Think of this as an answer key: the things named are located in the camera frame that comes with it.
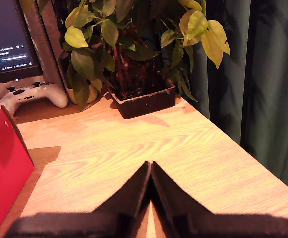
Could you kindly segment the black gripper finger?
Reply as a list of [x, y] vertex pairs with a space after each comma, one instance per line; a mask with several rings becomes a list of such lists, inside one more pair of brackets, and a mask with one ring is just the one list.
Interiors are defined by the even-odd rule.
[[101, 215], [116, 215], [114, 238], [129, 238], [140, 212], [147, 206], [147, 186], [151, 174], [149, 162], [141, 167], [110, 198], [98, 206], [94, 212]]
[[150, 198], [168, 238], [190, 238], [188, 215], [211, 214], [155, 162], [151, 164]]

